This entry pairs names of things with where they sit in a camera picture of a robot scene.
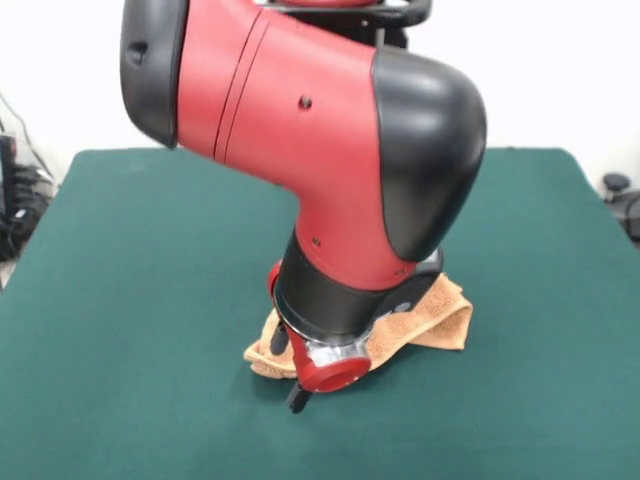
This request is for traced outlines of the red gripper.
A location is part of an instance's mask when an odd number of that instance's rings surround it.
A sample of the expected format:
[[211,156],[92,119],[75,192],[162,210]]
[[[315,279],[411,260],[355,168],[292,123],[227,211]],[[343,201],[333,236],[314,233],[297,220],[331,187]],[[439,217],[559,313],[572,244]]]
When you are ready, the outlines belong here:
[[293,414],[299,414],[311,395],[341,390],[369,372],[371,358],[366,341],[370,333],[342,344],[312,340],[301,335],[287,324],[276,306],[275,287],[280,267],[281,263],[276,262],[267,276],[267,289],[278,318],[269,350],[272,355],[282,355],[288,346],[292,347],[297,380],[286,404]]

